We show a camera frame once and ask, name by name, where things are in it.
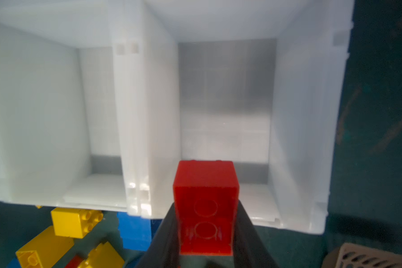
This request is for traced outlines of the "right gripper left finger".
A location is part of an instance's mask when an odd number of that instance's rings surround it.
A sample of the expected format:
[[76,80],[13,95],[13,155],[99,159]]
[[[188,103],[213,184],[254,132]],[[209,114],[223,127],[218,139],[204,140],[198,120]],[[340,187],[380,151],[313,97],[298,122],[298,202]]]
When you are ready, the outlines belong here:
[[178,221],[174,203],[136,268],[179,268]]

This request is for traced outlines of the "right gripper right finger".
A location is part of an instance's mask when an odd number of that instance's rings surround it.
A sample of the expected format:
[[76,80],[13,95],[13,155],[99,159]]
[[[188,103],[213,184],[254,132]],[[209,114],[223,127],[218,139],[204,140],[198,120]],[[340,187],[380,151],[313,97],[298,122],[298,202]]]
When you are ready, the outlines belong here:
[[241,201],[234,225],[233,260],[236,268],[279,267],[262,243]]

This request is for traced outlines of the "blue lego brick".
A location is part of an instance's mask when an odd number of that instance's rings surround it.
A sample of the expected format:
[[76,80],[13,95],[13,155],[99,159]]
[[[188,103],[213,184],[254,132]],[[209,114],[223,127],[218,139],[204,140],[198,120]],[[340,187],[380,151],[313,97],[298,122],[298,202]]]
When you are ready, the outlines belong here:
[[161,219],[144,219],[125,212],[118,212],[117,218],[124,249],[134,251],[147,251],[162,222]]

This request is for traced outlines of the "red lego tall brick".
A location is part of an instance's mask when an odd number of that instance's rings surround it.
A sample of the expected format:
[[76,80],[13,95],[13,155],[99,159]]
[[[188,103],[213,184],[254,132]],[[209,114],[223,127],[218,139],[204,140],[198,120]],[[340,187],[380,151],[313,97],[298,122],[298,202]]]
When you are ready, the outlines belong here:
[[239,192],[233,162],[179,162],[173,193],[181,255],[233,254]]

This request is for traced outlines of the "yellow lego square brick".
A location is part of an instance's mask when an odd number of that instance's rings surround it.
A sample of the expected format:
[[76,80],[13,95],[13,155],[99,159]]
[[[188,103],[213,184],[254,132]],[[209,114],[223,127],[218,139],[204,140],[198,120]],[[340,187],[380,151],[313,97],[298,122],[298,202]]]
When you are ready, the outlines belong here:
[[102,211],[75,208],[55,208],[51,211],[55,235],[83,239],[104,218]]

